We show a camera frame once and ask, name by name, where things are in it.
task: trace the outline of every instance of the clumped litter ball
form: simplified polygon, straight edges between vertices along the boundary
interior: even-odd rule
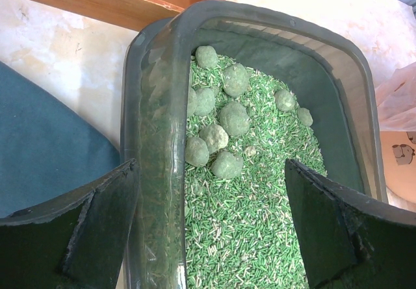
[[[250,128],[250,118],[245,107],[236,101],[229,102],[221,110],[220,123],[230,136],[246,134]]]
[[[306,127],[312,126],[313,119],[309,109],[301,107],[296,111],[296,113],[302,125],[305,125]]]
[[[218,55],[210,45],[201,46],[195,52],[196,62],[199,67],[205,69],[213,69],[218,63]]]
[[[279,90],[274,94],[276,98],[276,107],[282,112],[288,112],[294,110],[296,106],[296,101],[294,100],[293,95],[287,90]]]
[[[248,87],[248,74],[246,68],[240,63],[228,66],[224,69],[224,91],[231,97],[238,97]]]
[[[225,148],[228,144],[228,134],[220,125],[208,125],[200,132],[200,138],[205,141],[210,154]]]
[[[197,136],[189,138],[185,147],[185,161],[195,167],[204,167],[208,160],[209,152],[205,141]]]
[[[255,150],[254,146],[248,146],[244,150],[244,154],[246,154],[247,157],[251,157],[251,156],[254,156],[255,154],[257,154],[257,151]]]
[[[214,92],[215,97],[221,92],[221,89],[219,86],[213,86],[211,89]]]
[[[196,97],[195,90],[192,88],[188,89],[188,117],[191,117],[198,106],[198,98]]]
[[[242,167],[241,156],[234,156],[228,151],[222,151],[213,162],[211,171],[219,179],[232,179],[241,174]]]
[[[215,95],[210,88],[200,88],[196,90],[196,105],[195,115],[206,116],[215,106]]]

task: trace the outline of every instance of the litter box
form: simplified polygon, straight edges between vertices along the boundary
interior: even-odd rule
[[[328,177],[387,201],[371,71],[327,29],[250,5],[203,1],[147,26],[127,52],[122,160],[140,193],[125,257],[128,288],[186,288],[184,150],[190,55],[199,45],[285,82],[310,109]]]

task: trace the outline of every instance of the white plastic bag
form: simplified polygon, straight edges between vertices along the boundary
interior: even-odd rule
[[[376,88],[380,131],[416,131],[416,62]]]

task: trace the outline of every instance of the blue cushion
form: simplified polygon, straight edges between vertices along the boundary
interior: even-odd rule
[[[118,151],[101,133],[0,62],[0,218],[118,165]]]

